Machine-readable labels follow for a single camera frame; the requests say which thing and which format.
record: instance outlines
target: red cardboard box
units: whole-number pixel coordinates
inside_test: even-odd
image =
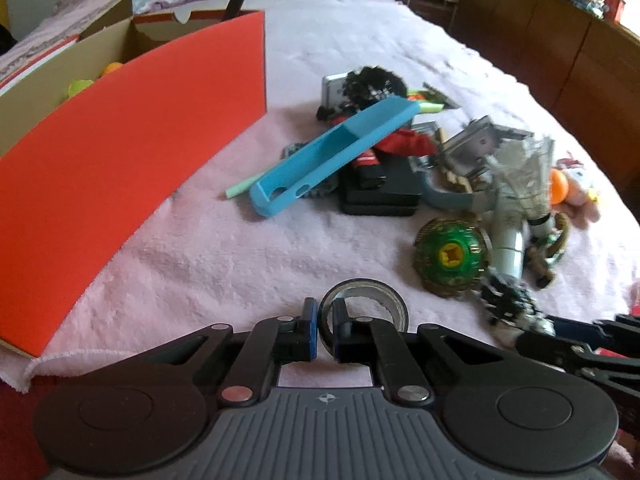
[[[124,20],[0,97],[4,345],[41,355],[131,234],[266,113],[264,13],[221,17]],[[65,100],[74,79],[95,83]]]

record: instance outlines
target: tape ring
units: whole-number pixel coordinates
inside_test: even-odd
[[[389,314],[398,332],[406,332],[409,329],[409,311],[404,300],[395,290],[386,283],[368,278],[354,278],[338,283],[324,295],[318,309],[318,332],[322,344],[329,352],[334,354],[334,334],[329,330],[329,315],[331,304],[340,298],[369,298],[379,303]]]

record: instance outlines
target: bed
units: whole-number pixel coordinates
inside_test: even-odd
[[[223,9],[227,1],[192,2],[180,12]],[[322,76],[364,65],[383,66],[413,88],[426,81],[459,102],[459,110],[430,117],[450,134],[489,115],[498,124],[549,134],[558,156],[571,152],[594,171],[602,218],[573,230],[558,278],[535,296],[547,313],[578,320],[628,313],[638,298],[640,226],[589,155],[526,86],[393,0],[245,0],[244,6],[266,11],[267,116],[148,218],[87,288],[42,357],[28,360],[0,349],[5,383],[26,392],[36,376],[81,374],[206,324],[250,330],[266,317],[297,315],[304,297],[320,299],[354,277],[397,290],[408,305],[412,331],[436,322],[494,344],[475,301],[427,293],[412,269],[415,234],[435,210],[422,206],[410,218],[351,217],[328,197],[297,200],[263,219],[247,196],[222,197],[227,187],[276,162],[285,145],[320,134],[315,113]],[[350,308],[384,316],[370,304]],[[43,387],[38,384],[36,395]],[[314,364],[285,367],[280,384],[361,386],[370,378],[366,369],[338,367],[323,352]],[[30,438],[27,431],[25,442]],[[0,466],[15,460],[5,456]],[[1,470],[0,477],[20,478]]]

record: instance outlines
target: pile of toys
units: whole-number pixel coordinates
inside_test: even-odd
[[[263,216],[336,189],[347,214],[409,216],[420,200],[455,212],[458,219],[434,218],[415,239],[425,289],[443,298],[476,291],[504,342],[522,330],[552,334],[522,277],[532,272],[539,288],[553,281],[570,234],[567,213],[599,218],[583,165],[571,156],[554,164],[551,138],[488,116],[448,138],[435,122],[415,123],[419,114],[459,106],[427,84],[412,91],[380,67],[326,76],[321,101],[316,118],[328,131],[287,146],[284,160],[227,196],[249,189]]]

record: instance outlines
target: metal screw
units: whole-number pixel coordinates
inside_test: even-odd
[[[229,386],[222,390],[222,398],[229,402],[245,402],[251,399],[254,392],[246,386]]]
[[[398,390],[398,397],[407,402],[423,402],[429,398],[429,391],[422,386],[410,384]]]

